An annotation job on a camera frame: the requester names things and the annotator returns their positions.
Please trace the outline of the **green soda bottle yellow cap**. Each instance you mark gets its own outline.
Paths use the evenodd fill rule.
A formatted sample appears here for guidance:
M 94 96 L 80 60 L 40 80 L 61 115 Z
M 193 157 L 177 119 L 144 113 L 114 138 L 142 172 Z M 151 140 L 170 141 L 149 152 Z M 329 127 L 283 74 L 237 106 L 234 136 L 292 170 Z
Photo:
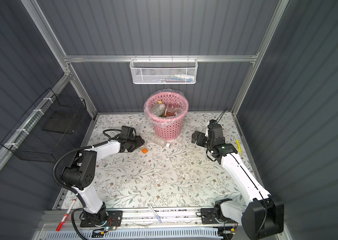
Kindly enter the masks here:
M 166 105 L 163 103 L 163 101 L 158 101 L 158 104 L 153 107 L 152 114 L 155 116 L 162 116 L 165 113 Z

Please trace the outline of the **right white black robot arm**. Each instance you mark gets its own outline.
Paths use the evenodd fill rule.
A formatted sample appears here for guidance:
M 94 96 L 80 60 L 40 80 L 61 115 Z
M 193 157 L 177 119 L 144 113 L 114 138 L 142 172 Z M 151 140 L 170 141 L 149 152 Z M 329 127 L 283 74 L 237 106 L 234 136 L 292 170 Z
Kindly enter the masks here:
M 195 131 L 192 143 L 206 149 L 206 156 L 218 162 L 235 181 L 245 205 L 231 198 L 217 200 L 213 208 L 201 209 L 203 224 L 233 223 L 242 225 L 251 240 L 259 240 L 284 231 L 284 203 L 272 196 L 251 174 L 237 149 L 225 141 L 223 128 L 217 120 L 210 120 L 207 132 Z

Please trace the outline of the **orange label clear bottle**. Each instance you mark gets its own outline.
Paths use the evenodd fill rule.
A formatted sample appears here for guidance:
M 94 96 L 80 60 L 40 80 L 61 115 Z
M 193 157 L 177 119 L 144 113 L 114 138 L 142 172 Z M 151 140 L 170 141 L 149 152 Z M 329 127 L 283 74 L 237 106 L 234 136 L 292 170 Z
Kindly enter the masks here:
M 148 152 L 148 150 L 145 149 L 145 148 L 141 149 L 141 151 L 142 151 L 143 154 L 146 154 Z

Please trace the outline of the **clear ribbed bottle white cap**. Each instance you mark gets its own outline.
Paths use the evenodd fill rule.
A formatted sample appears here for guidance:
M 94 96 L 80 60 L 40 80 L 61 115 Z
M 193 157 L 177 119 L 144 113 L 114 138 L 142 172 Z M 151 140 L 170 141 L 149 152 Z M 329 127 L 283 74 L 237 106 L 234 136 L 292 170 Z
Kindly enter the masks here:
M 166 139 L 161 138 L 155 133 L 152 133 L 148 136 L 148 140 L 160 147 L 170 148 L 171 143 L 169 143 Z

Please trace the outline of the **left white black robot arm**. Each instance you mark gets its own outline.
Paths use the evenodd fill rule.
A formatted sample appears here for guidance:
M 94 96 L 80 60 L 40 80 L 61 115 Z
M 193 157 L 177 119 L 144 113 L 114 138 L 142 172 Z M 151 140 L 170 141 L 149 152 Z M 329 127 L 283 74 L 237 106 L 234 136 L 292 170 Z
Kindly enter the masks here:
M 131 153 L 145 144 L 132 127 L 107 129 L 103 134 L 108 138 L 106 141 L 67 152 L 53 168 L 54 180 L 72 192 L 83 207 L 82 227 L 109 226 L 112 222 L 94 187 L 97 160 L 117 153 Z

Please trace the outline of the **red label clear bottle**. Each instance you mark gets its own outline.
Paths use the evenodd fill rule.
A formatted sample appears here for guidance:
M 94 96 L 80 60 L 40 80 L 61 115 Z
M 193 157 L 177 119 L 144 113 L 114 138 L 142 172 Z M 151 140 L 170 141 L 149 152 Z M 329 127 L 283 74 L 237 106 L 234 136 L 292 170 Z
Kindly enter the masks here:
M 176 107 L 173 104 L 168 104 L 164 112 L 164 117 L 165 118 L 177 117 L 177 116 L 180 116 L 182 113 L 183 113 L 183 109 L 181 107 Z

